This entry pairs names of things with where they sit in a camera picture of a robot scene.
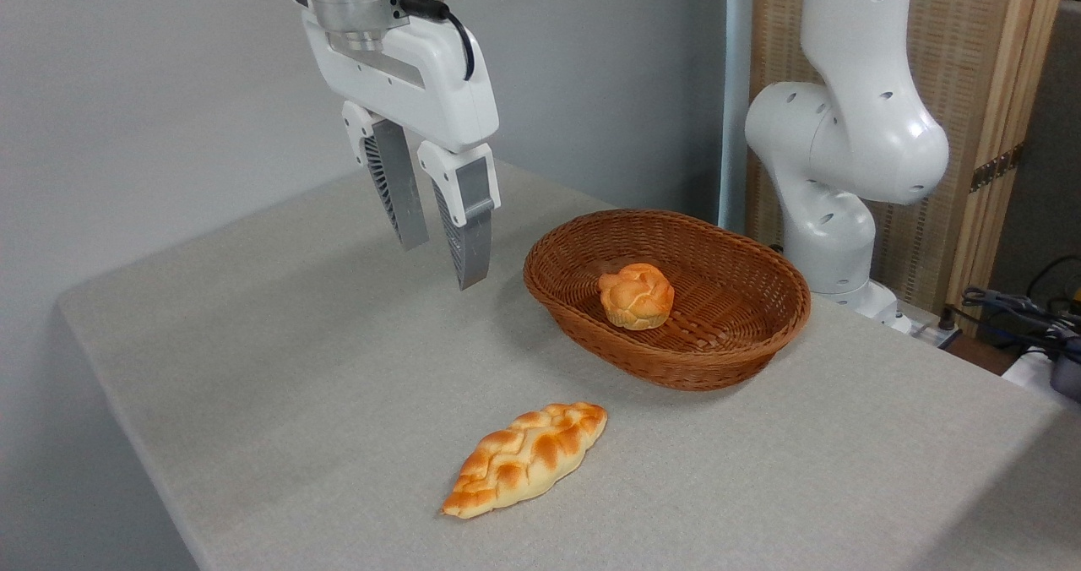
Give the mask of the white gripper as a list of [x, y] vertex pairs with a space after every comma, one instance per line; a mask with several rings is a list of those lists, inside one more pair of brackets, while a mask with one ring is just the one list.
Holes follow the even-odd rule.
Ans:
[[432, 180], [459, 289], [482, 281], [501, 205], [483, 143], [499, 120], [472, 34], [445, 17], [445, 0], [293, 1], [324, 81], [347, 99], [341, 117], [356, 162], [370, 173], [401, 247], [429, 240], [406, 128], [424, 140], [418, 159]]

